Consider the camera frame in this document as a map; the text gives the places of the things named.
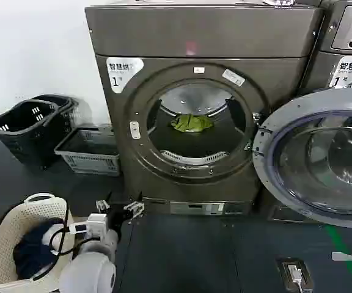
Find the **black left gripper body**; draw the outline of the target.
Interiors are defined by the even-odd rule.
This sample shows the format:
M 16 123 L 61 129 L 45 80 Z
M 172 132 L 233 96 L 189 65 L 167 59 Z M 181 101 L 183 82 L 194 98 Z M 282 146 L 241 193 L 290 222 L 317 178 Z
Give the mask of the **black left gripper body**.
M 125 221 L 130 221 L 133 218 L 133 212 L 124 209 L 123 206 L 116 206 L 108 209 L 107 221 L 108 228 L 117 233 L 118 238 L 122 237 L 122 225 Z

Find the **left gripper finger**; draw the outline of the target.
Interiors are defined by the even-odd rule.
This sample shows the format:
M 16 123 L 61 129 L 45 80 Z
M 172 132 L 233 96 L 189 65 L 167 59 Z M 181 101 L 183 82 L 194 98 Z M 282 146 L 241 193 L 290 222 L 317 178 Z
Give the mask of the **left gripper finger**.
M 112 192 L 108 193 L 104 200 L 96 201 L 96 208 L 99 214 L 107 214 L 111 208 L 109 201 L 112 197 Z
M 140 217 L 145 210 L 142 192 L 138 195 L 137 199 L 132 200 L 130 203 L 125 205 L 123 209 L 128 211 L 131 217 Z

